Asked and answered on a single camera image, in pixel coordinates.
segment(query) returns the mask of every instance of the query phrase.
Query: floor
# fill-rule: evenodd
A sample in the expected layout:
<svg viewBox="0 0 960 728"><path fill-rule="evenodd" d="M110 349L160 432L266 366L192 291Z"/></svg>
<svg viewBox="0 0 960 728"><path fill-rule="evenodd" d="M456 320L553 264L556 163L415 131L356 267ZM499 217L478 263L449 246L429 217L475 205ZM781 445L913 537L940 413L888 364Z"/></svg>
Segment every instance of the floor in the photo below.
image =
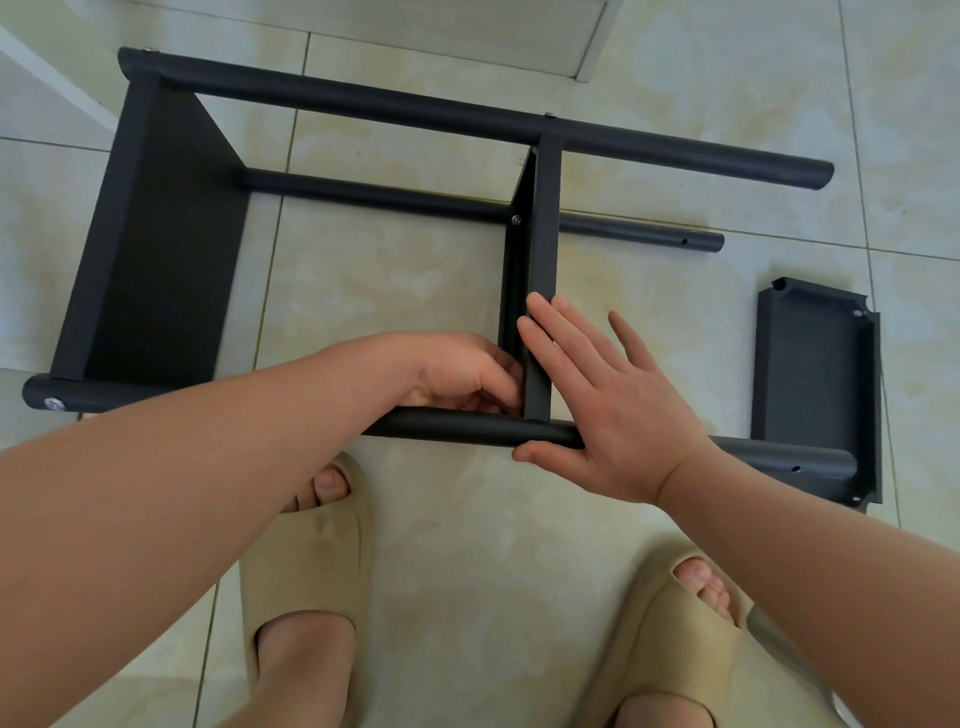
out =
<svg viewBox="0 0 960 728"><path fill-rule="evenodd" d="M620 310L710 430L741 437L756 292L788 275L869 294L885 393L884 502L871 514L960 549L960 6L629 0L594 81L578 85L206 14L68 4L117 45L833 161L833 181L810 192L565 155L564 206L707 226L727 245L707 255L563 235L558 288L596 322ZM48 371L110 138L2 64L0 88L12 99L0 110L7 408L24 373ZM508 144L206 102L251 166L506 199L523 159ZM484 225L257 196L218 375L390 328L495 338L501 251L502 232ZM63 423L11 412L3 443ZM562 724L669 519L500 449L366 438L350 451L377 517L366 725ZM215 725L246 697L239 625L234 568L58 725ZM832 718L749 640L736 723Z"/></svg>

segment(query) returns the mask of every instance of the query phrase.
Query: person's left arm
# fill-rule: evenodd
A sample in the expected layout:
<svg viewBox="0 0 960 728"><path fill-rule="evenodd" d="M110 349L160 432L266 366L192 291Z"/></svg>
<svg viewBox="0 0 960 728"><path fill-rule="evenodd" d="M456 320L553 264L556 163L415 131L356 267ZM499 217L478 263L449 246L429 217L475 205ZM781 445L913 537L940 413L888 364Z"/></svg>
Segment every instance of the person's left arm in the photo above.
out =
<svg viewBox="0 0 960 728"><path fill-rule="evenodd" d="M0 453L0 713L104 682L394 406L515 410L518 381L483 337L378 334Z"/></svg>

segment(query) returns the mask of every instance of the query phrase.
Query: slipper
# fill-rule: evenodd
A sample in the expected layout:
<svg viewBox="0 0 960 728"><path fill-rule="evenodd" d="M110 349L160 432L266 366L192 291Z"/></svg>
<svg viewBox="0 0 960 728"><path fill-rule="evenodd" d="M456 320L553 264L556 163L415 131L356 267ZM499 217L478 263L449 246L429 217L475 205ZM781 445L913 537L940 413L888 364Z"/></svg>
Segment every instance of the slipper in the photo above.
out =
<svg viewBox="0 0 960 728"><path fill-rule="evenodd" d="M372 513L367 480L341 452L328 467L339 470L349 495L329 505L281 513L240 559L240 602L252 689L259 669L256 635L291 612L343 615L356 631L353 672L342 725L360 722L367 691L367 625L370 610Z"/></svg>
<svg viewBox="0 0 960 728"><path fill-rule="evenodd" d="M611 725L623 701L641 692L689 698L703 705L716 725L742 634L743 600L710 564L727 586L737 626L714 612L673 575L691 556L705 558L686 538L671 537L640 565L607 651L574 713L574 728Z"/></svg>

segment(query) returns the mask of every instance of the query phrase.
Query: black tube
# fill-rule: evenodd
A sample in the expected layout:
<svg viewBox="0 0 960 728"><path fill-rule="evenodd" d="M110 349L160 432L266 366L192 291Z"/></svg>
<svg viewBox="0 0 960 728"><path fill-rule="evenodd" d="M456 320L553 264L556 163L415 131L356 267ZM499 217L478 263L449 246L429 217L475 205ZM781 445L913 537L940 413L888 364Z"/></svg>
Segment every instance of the black tube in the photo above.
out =
<svg viewBox="0 0 960 728"><path fill-rule="evenodd" d="M170 87L241 101L527 146L537 145L542 133L554 133L563 139L564 149L569 152L808 189L820 189L833 176L833 165L818 159L635 132L153 51L121 48L119 58L120 68L127 78L137 73L157 73Z"/></svg>
<svg viewBox="0 0 960 728"><path fill-rule="evenodd" d="M293 175L266 169L248 169L244 173L244 184L253 192L267 192L480 223L507 225L511 218L509 205L492 200L477 200L366 182L346 182L323 177ZM672 228L577 212L560 213L560 232L683 248L703 253L717 253L724 244L724 236L719 232Z"/></svg>
<svg viewBox="0 0 960 728"><path fill-rule="evenodd" d="M33 409L108 412L170 391L166 387L35 375L23 384L23 400ZM50 398L58 400L55 407L47 403ZM584 446L572 422L521 420L507 415L435 407L397 407L368 427L365 434L502 448L515 448L530 440L544 440L567 448ZM815 477L843 479L852 477L857 470L856 460L845 450L733 437L714 437L712 440L720 449L764 473L803 472Z"/></svg>

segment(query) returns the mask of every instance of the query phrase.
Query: forearm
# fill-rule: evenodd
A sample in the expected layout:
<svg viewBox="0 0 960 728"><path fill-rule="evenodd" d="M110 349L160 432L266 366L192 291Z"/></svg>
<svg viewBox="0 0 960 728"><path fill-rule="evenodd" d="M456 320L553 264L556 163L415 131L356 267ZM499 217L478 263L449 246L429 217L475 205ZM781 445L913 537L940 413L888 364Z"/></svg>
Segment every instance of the forearm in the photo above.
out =
<svg viewBox="0 0 960 728"><path fill-rule="evenodd" d="M0 454L0 706L42 705L53 681L75 702L199 598L403 397L416 362L385 343L346 342ZM106 634L91 652L89 636Z"/></svg>
<svg viewBox="0 0 960 728"><path fill-rule="evenodd" d="M674 472L659 505L865 725L957 715L960 556L714 449Z"/></svg>

